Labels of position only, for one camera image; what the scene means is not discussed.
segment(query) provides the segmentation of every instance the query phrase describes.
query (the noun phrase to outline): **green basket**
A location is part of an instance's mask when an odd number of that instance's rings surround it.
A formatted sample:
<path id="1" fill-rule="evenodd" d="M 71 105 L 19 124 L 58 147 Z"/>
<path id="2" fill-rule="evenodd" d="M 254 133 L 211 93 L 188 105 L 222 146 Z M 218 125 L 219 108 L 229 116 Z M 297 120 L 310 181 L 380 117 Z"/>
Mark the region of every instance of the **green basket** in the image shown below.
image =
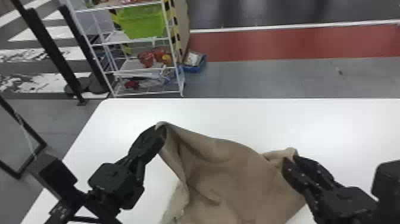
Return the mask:
<path id="1" fill-rule="evenodd" d="M 120 10 L 112 20 L 119 24 L 130 38 L 163 36 L 165 22 L 161 5 L 144 5 Z"/>

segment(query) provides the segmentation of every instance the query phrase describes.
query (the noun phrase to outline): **cable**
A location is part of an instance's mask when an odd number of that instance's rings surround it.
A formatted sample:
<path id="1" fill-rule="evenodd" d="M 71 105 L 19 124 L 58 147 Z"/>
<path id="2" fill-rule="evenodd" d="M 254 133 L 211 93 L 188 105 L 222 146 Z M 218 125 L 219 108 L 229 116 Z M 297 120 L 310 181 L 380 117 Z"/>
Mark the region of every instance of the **cable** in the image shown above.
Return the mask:
<path id="1" fill-rule="evenodd" d="M 33 150 L 32 141 L 31 141 L 31 139 L 29 138 L 30 136 L 29 136 L 28 132 L 27 132 L 27 131 L 25 130 L 25 128 L 24 128 L 24 123 L 22 122 L 21 116 L 20 116 L 17 112 L 14 112 L 14 115 L 15 115 L 16 118 L 18 119 L 18 124 L 20 125 L 20 127 L 21 127 L 21 129 L 22 129 L 22 132 L 24 133 L 26 142 L 27 142 L 27 144 L 28 144 L 29 151 L 30 151 L 31 155 L 33 155 L 33 159 L 34 159 L 34 160 L 37 160 L 38 157 L 37 157 L 37 155 L 35 154 L 35 151 Z"/>

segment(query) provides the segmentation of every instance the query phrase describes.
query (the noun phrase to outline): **white table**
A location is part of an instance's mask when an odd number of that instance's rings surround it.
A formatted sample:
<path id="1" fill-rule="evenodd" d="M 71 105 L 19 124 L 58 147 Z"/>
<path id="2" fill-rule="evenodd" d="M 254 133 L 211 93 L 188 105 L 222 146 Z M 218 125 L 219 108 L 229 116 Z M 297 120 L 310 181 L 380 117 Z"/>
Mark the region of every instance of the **white table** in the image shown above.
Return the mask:
<path id="1" fill-rule="evenodd" d="M 260 153 L 295 147 L 318 160 L 344 185 L 370 192 L 378 164 L 400 159 L 397 99 L 108 99 L 90 118 L 64 159 L 78 189 L 104 162 L 125 156 L 146 128 L 167 121 Z M 147 166 L 146 191 L 123 211 L 124 223 L 158 223 L 177 178 L 159 156 Z M 56 199 L 43 190 L 22 223 L 43 224 Z M 81 209 L 79 215 L 87 211 Z M 288 223 L 314 224 L 308 208 Z"/>

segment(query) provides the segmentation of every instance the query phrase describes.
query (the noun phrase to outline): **black and white floor pattern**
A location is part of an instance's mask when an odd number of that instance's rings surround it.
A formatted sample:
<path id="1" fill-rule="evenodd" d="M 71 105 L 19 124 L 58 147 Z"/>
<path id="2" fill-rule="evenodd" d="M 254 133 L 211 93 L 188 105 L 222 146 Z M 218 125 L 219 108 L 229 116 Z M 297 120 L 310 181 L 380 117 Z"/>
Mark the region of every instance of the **black and white floor pattern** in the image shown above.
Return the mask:
<path id="1" fill-rule="evenodd" d="M 35 8 L 78 78 L 88 77 L 90 67 L 66 25 L 57 0 L 22 0 Z M 65 80 L 41 48 L 16 10 L 0 9 L 0 93 L 6 98 L 68 98 Z M 108 94 L 84 93 L 85 98 L 106 98 Z"/>

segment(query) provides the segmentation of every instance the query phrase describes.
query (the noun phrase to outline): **beige cloth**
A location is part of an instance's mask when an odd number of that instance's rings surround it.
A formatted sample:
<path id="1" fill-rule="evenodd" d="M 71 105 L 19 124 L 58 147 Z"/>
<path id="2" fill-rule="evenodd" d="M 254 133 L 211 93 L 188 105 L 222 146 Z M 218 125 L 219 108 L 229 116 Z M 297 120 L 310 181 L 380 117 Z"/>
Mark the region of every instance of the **beige cloth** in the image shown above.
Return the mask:
<path id="1" fill-rule="evenodd" d="M 304 205 L 280 172 L 295 149 L 260 155 L 236 142 L 160 126 L 167 129 L 160 156 L 181 180 L 163 224 L 283 224 Z"/>

